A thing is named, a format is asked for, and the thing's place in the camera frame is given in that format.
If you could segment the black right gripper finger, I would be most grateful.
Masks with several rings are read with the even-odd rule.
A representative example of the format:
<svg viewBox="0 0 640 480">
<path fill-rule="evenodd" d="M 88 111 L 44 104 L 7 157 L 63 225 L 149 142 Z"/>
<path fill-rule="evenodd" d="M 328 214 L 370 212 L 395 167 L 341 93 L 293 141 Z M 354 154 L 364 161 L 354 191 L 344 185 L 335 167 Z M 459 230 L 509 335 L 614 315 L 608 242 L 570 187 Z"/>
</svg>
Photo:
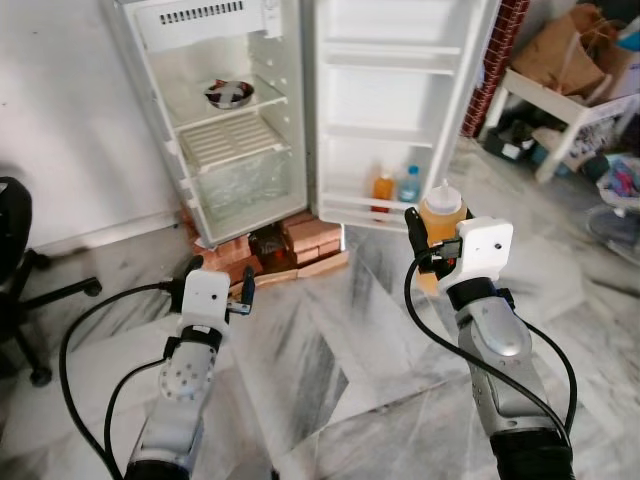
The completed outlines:
<svg viewBox="0 0 640 480">
<path fill-rule="evenodd" d="M 429 253 L 429 234 L 420 211 L 416 207 L 408 207 L 404 210 L 404 224 L 408 229 L 413 250 L 413 261 L 419 262 L 422 257 Z"/>
</svg>

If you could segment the orange squeeze bottle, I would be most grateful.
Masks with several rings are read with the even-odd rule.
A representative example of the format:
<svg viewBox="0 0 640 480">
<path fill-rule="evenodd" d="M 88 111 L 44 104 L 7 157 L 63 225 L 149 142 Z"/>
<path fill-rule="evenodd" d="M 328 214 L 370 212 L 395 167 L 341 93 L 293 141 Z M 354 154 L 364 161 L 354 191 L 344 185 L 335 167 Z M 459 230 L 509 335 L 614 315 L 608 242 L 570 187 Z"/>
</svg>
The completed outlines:
<svg viewBox="0 0 640 480">
<path fill-rule="evenodd" d="M 439 186 L 426 189 L 421 197 L 419 211 L 429 234 L 429 244 L 434 246 L 452 238 L 460 238 L 458 223 L 467 219 L 468 209 L 460 189 L 443 180 Z M 417 287 L 428 296 L 439 296 L 439 280 L 443 276 L 416 273 Z"/>
</svg>

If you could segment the white fridge body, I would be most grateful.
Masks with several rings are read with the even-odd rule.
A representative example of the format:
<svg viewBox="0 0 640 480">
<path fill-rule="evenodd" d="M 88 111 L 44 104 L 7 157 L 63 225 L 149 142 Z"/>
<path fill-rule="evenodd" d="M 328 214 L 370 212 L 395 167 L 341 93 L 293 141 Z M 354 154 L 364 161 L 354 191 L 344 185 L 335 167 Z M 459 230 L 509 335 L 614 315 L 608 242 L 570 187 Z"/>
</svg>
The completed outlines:
<svg viewBox="0 0 640 480">
<path fill-rule="evenodd" d="M 305 210 L 305 0 L 97 1 L 201 242 Z"/>
</svg>

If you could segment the white ribbed fridge shelf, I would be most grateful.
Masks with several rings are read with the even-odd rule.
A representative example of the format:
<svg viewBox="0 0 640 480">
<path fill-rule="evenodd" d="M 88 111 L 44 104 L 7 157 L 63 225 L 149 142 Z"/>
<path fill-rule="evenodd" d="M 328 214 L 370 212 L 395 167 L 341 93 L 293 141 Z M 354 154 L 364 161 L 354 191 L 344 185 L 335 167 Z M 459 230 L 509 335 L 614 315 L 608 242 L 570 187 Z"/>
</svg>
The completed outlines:
<svg viewBox="0 0 640 480">
<path fill-rule="evenodd" d="M 287 150 L 287 143 L 257 114 L 228 116 L 179 133 L 184 160 L 198 174 L 265 152 Z"/>
</svg>

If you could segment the white fridge door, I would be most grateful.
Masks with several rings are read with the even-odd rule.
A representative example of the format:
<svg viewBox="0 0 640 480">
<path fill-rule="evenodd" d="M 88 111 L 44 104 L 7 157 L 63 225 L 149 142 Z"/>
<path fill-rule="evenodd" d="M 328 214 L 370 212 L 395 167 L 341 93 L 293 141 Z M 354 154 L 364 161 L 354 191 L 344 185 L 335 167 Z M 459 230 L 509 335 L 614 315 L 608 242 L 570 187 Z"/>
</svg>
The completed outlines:
<svg viewBox="0 0 640 480">
<path fill-rule="evenodd" d="M 314 124 L 320 219 L 404 229 L 439 186 L 481 74 L 499 0 L 315 0 Z M 420 166 L 416 204 L 371 197 L 372 180 Z"/>
</svg>

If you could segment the red brick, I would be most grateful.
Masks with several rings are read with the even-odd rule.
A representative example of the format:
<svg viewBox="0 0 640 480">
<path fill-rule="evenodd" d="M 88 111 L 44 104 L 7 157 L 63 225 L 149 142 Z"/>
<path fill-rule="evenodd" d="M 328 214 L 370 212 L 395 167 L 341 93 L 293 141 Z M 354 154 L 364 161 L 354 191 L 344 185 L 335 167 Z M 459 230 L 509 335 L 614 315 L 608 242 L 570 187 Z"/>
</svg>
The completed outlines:
<svg viewBox="0 0 640 480">
<path fill-rule="evenodd" d="M 340 225 L 315 219 L 288 225 L 284 233 L 292 252 L 314 250 L 316 255 L 338 251 L 343 236 Z"/>
<path fill-rule="evenodd" d="M 220 271 L 230 276 L 230 284 L 238 285 L 244 278 L 244 269 L 251 269 L 253 274 L 259 275 L 264 266 L 251 250 L 250 237 L 242 236 L 218 247 L 205 248 L 200 243 L 192 243 L 191 250 L 195 255 L 204 259 L 202 269 Z"/>
</svg>

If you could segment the small blue-capped bottle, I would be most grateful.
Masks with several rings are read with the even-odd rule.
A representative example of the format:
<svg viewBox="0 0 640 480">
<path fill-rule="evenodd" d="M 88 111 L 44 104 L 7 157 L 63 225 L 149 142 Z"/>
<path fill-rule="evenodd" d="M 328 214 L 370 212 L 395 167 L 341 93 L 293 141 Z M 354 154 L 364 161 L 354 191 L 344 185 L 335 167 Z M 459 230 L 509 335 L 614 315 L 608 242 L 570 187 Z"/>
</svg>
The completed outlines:
<svg viewBox="0 0 640 480">
<path fill-rule="evenodd" d="M 396 180 L 396 201 L 416 204 L 422 191 L 420 166 L 408 165 Z"/>
</svg>

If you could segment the small orange drink bottle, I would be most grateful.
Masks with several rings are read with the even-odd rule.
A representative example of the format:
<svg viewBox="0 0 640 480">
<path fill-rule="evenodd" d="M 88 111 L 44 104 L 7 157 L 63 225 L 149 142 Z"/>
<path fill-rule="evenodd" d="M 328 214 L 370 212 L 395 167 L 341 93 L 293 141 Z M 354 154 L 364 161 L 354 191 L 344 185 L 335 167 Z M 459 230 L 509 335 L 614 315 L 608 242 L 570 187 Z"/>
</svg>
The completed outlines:
<svg viewBox="0 0 640 480">
<path fill-rule="evenodd" d="M 396 179 L 389 172 L 381 172 L 372 180 L 371 197 L 375 200 L 390 202 L 396 198 Z"/>
</svg>

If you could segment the wooden board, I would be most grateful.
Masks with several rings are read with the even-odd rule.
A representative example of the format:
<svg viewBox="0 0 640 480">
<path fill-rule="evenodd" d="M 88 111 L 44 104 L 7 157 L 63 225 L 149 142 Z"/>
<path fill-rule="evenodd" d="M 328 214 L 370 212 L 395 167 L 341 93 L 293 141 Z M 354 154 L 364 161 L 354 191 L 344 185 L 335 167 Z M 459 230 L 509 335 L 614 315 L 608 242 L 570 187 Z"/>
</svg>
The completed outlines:
<svg viewBox="0 0 640 480">
<path fill-rule="evenodd" d="M 332 271 L 346 268 L 349 264 L 349 252 L 340 251 L 324 257 L 324 259 L 310 262 L 302 268 L 282 270 L 282 271 L 269 271 L 269 273 L 261 273 L 259 260 L 256 257 L 251 257 L 250 264 L 246 266 L 246 269 L 253 274 L 253 280 L 257 287 L 262 285 L 273 285 L 283 282 L 292 282 L 292 280 L 301 278 L 311 278 L 311 276 L 320 276 Z"/>
</svg>

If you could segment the clear crisper drawer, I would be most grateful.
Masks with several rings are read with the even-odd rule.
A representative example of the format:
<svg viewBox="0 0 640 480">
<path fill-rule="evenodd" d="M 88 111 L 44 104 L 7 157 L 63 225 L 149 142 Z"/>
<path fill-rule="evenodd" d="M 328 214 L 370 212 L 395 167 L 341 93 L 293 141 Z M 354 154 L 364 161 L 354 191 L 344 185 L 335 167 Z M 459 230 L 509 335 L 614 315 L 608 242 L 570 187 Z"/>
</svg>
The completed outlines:
<svg viewBox="0 0 640 480">
<path fill-rule="evenodd" d="M 207 219 L 225 221 L 289 195 L 292 165 L 292 152 L 265 152 L 200 175 L 196 186 Z"/>
</svg>

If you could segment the black office chair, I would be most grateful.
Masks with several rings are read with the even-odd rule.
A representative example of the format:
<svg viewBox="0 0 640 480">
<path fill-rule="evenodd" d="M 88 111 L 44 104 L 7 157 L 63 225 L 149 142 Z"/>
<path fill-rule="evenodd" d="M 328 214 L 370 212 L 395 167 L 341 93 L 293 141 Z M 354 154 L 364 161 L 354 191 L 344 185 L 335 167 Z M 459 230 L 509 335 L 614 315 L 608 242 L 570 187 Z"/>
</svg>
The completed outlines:
<svg viewBox="0 0 640 480">
<path fill-rule="evenodd" d="M 50 305 L 77 293 L 96 297 L 101 293 L 102 285 L 96 276 L 90 276 L 31 300 L 23 300 L 20 296 L 32 270 L 50 268 L 52 262 L 49 256 L 28 247 L 32 219 L 32 197 L 26 186 L 17 178 L 0 175 L 0 342 L 13 339 L 31 366 L 29 383 L 45 387 L 52 379 L 52 371 L 41 364 L 20 325 L 27 320 L 27 314 L 33 308 Z"/>
</svg>

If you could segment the red brick column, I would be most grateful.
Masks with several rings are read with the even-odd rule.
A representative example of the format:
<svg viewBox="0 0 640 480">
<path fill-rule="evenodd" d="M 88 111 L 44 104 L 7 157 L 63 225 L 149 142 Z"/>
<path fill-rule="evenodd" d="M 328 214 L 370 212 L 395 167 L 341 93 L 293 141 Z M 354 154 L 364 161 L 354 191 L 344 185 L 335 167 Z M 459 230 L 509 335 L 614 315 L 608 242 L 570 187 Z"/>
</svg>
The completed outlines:
<svg viewBox="0 0 640 480">
<path fill-rule="evenodd" d="M 483 51 L 481 73 L 463 118 L 461 134 L 466 138 L 479 136 L 486 116 L 494 104 L 498 87 L 515 49 L 518 32 L 529 12 L 531 0 L 499 0 L 489 40 Z"/>
</svg>

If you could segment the white shelf rack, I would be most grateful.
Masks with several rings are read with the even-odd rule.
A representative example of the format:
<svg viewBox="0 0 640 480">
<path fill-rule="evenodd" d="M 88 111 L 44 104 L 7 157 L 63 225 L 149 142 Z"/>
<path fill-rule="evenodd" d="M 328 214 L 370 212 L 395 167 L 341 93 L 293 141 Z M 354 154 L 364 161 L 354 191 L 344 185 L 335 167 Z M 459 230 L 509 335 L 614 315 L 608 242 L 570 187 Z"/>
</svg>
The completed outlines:
<svg viewBox="0 0 640 480">
<path fill-rule="evenodd" d="M 596 106 L 585 106 L 508 68 L 503 74 L 502 82 L 495 90 L 488 111 L 486 111 L 484 129 L 497 127 L 504 108 L 506 108 L 508 97 L 511 95 L 515 95 L 517 99 L 525 102 L 530 102 L 535 108 L 566 123 L 562 136 L 552 146 L 547 147 L 547 159 L 536 169 L 535 179 L 539 184 L 548 183 L 557 173 L 559 166 L 570 154 L 570 148 L 582 128 L 594 125 L 600 120 L 621 116 L 620 122 L 614 128 L 616 134 L 621 134 L 626 131 L 626 125 L 634 119 L 640 109 L 639 93 L 602 102 Z"/>
</svg>

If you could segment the brown paper bag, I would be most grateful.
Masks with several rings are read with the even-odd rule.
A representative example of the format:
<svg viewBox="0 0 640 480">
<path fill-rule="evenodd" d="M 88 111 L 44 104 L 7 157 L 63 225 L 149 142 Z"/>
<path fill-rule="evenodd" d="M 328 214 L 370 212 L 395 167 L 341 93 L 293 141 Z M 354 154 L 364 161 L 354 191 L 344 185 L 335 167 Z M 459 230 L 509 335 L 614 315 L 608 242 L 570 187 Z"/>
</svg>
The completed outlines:
<svg viewBox="0 0 640 480">
<path fill-rule="evenodd" d="M 515 55 L 511 69 L 588 106 L 640 93 L 640 52 L 622 45 L 621 23 L 598 6 L 573 6 Z"/>
</svg>

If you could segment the white freezer compartment flap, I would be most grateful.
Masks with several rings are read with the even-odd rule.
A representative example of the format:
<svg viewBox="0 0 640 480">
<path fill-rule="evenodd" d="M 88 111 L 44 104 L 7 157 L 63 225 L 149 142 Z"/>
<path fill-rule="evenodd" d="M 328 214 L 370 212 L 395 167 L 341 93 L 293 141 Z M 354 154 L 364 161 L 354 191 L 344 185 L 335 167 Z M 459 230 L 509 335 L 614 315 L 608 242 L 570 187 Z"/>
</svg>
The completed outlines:
<svg viewBox="0 0 640 480">
<path fill-rule="evenodd" d="M 134 28 L 151 52 L 253 32 L 282 35 L 280 0 L 146 0 L 131 5 Z"/>
</svg>

